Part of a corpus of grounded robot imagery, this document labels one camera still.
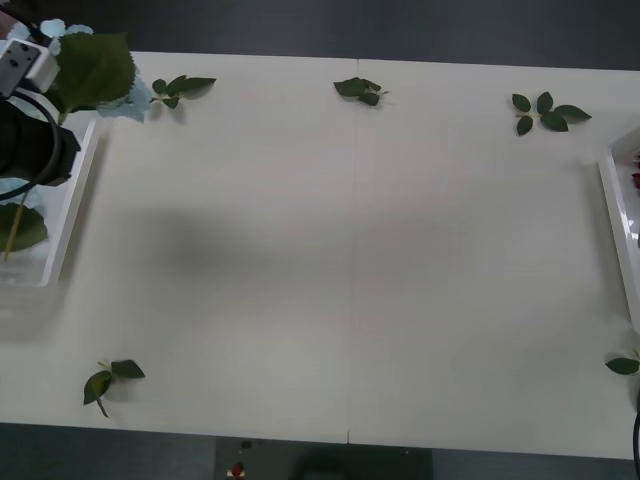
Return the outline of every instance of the plastic container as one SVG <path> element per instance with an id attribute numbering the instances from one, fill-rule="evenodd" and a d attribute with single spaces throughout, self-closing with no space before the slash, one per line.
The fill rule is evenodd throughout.
<path id="1" fill-rule="evenodd" d="M 100 137 L 101 120 L 95 112 L 79 112 L 69 116 L 64 127 L 74 133 L 81 148 L 68 181 L 57 187 L 37 187 L 42 199 L 42 207 L 38 210 L 43 214 L 49 238 L 31 248 L 11 252 L 7 262 L 0 258 L 0 289 L 3 291 L 13 290 L 12 287 L 53 286 L 60 276 Z"/>
<path id="2" fill-rule="evenodd" d="M 599 162 L 631 322 L 640 332 L 640 128 L 613 142 Z"/>

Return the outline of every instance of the artificial leaf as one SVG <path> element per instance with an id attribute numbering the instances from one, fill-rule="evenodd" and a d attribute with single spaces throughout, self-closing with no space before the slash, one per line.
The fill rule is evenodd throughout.
<path id="1" fill-rule="evenodd" d="M 533 118 L 531 118 L 529 115 L 522 117 L 518 121 L 518 125 L 516 126 L 516 130 L 518 131 L 518 136 L 521 137 L 529 133 L 529 131 L 531 130 L 531 127 L 533 127 Z"/>
<path id="2" fill-rule="evenodd" d="M 606 363 L 609 370 L 618 375 L 632 375 L 638 372 L 640 362 L 633 358 L 616 358 Z"/>
<path id="3" fill-rule="evenodd" d="M 167 85 L 167 90 L 165 93 L 170 97 L 175 97 L 176 95 L 178 95 L 178 93 L 180 93 L 180 85 L 185 78 L 187 78 L 186 75 L 180 75 L 178 78 L 172 80 L 169 85 Z"/>
<path id="4" fill-rule="evenodd" d="M 517 93 L 514 93 L 513 95 L 511 95 L 511 101 L 513 102 L 513 106 L 521 112 L 526 113 L 531 110 L 531 102 L 524 95 L 518 95 Z"/>
<path id="5" fill-rule="evenodd" d="M 104 393 L 108 390 L 109 385 L 111 385 L 112 379 L 113 376 L 108 370 L 103 370 L 96 373 L 95 375 L 92 375 L 84 385 L 84 404 L 88 405 L 90 403 L 93 403 L 102 395 L 104 395 Z"/>
<path id="6" fill-rule="evenodd" d="M 567 125 L 567 121 L 558 115 L 555 112 L 547 112 L 542 117 L 540 117 L 542 123 L 544 123 L 545 127 L 549 130 L 553 130 L 554 132 L 568 132 L 569 126 Z"/>
<path id="7" fill-rule="evenodd" d="M 380 101 L 380 95 L 378 95 L 377 93 L 366 92 L 360 95 L 358 97 L 358 100 L 360 100 L 362 103 L 366 103 L 367 105 L 375 107 Z"/>
<path id="8" fill-rule="evenodd" d="M 144 378 L 144 372 L 133 360 L 111 362 L 111 371 L 122 378 Z"/>
<path id="9" fill-rule="evenodd" d="M 187 93 L 200 90 L 202 88 L 208 87 L 209 85 L 213 85 L 215 81 L 215 78 L 185 78 L 178 85 L 178 93 Z"/>
<path id="10" fill-rule="evenodd" d="M 167 91 L 167 82 L 159 78 L 151 84 L 151 87 L 153 88 L 153 91 L 158 95 L 164 95 L 164 92 Z"/>
<path id="11" fill-rule="evenodd" d="M 573 105 L 560 105 L 554 110 L 558 115 L 562 116 L 568 123 L 579 123 L 587 121 L 591 118 L 584 110 L 574 107 Z"/>
<path id="12" fill-rule="evenodd" d="M 366 78 L 363 78 L 362 81 L 367 86 L 367 88 L 370 88 L 371 90 L 374 90 L 376 92 L 379 92 L 380 90 L 382 90 L 382 87 L 380 85 L 373 83 L 371 80 L 367 80 Z"/>
<path id="13" fill-rule="evenodd" d="M 19 205 L 17 203 L 8 203 L 0 205 L 0 245 L 6 245 L 9 240 L 13 219 L 18 213 Z M 33 208 L 22 207 L 22 216 L 18 225 L 18 233 L 16 234 L 11 252 L 18 252 L 25 248 L 43 242 L 47 239 L 47 227 L 44 224 L 44 218 L 37 210 Z"/>
<path id="14" fill-rule="evenodd" d="M 60 72 L 52 91 L 61 116 L 117 100 L 131 90 L 135 65 L 124 34 L 73 33 L 61 37 L 60 45 Z"/>
<path id="15" fill-rule="evenodd" d="M 180 97 L 165 98 L 164 100 L 162 100 L 162 103 L 164 103 L 171 110 L 176 109 L 176 107 L 178 106 L 178 102 L 180 102 Z"/>
<path id="16" fill-rule="evenodd" d="M 367 90 L 367 84 L 358 77 L 345 80 L 344 82 L 334 82 L 336 90 L 343 97 L 359 97 Z"/>
<path id="17" fill-rule="evenodd" d="M 544 92 L 538 97 L 538 113 L 545 114 L 553 107 L 553 97 L 549 92 Z"/>

